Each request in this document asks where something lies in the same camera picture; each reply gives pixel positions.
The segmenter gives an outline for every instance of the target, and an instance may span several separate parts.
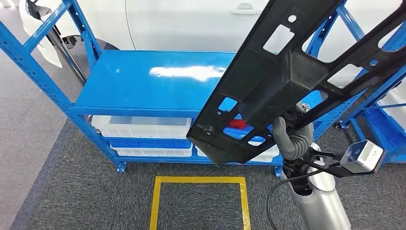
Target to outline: white storage bin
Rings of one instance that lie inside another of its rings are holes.
[[[248,143],[251,144],[251,145],[258,146],[262,142],[249,141]],[[204,154],[198,147],[196,147],[196,150],[197,150],[197,155],[198,156],[207,157],[206,154]],[[265,152],[263,152],[260,155],[254,157],[250,161],[271,162],[272,158],[274,158],[274,157],[276,157],[278,155],[279,155],[279,149],[278,149],[278,147],[276,145],[274,145],[271,148],[269,148],[268,150],[266,150]]]
[[[104,137],[186,139],[192,119],[95,115],[91,125]]]
[[[112,148],[119,156],[126,157],[190,157],[192,147],[189,149],[143,149],[143,148]]]

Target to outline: white car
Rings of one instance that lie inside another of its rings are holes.
[[[117,49],[231,52],[239,49],[267,2],[268,0],[78,0],[95,37]],[[402,0],[348,0],[345,6],[361,29],[368,33],[396,10],[401,2]],[[19,9],[28,35],[32,35],[60,3],[61,0],[21,0]],[[39,15],[32,15],[32,8],[39,11]],[[73,38],[79,38],[80,33],[68,12],[59,19],[56,26],[65,44],[73,47],[76,41]],[[270,44],[264,45],[270,47],[264,48],[270,52],[283,48],[290,39],[289,33],[291,32],[288,30],[287,34],[275,35]],[[304,50],[309,41],[310,39],[303,45]],[[331,62],[355,42],[343,20],[338,17],[318,58]],[[46,60],[62,67],[56,51],[46,38],[40,42],[38,49]],[[360,68],[348,66],[330,81],[343,87],[359,71]]]

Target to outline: yellow tape square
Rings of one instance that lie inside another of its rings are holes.
[[[244,230],[250,230],[248,196],[245,178],[241,176],[156,176],[154,194],[152,197],[150,230],[156,230],[158,225],[159,197],[161,193],[161,183],[235,183],[240,185],[241,209]]]

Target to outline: red object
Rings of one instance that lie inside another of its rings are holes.
[[[248,125],[240,119],[233,119],[232,121],[230,121],[230,123],[228,123],[229,128],[236,128],[236,129],[245,129],[245,127],[247,127]]]

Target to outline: black plastic car part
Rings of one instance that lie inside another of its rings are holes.
[[[384,52],[378,47],[382,37],[405,21],[405,2],[336,60],[324,63],[307,55],[302,50],[303,43],[335,14],[339,3],[268,2],[187,134],[214,164],[251,160],[275,145],[269,125],[278,116],[284,117],[288,133],[292,133],[367,87],[386,81],[405,64],[405,47],[395,52]],[[279,54],[272,54],[263,47],[279,25],[289,28],[294,36]],[[327,81],[348,64],[362,67],[367,73],[344,88]],[[308,112],[298,112],[297,103],[315,90],[324,92],[327,98]],[[230,111],[219,109],[226,98],[237,102]],[[223,132],[238,114],[253,128],[242,139]],[[253,137],[265,141],[259,146],[250,145]]]

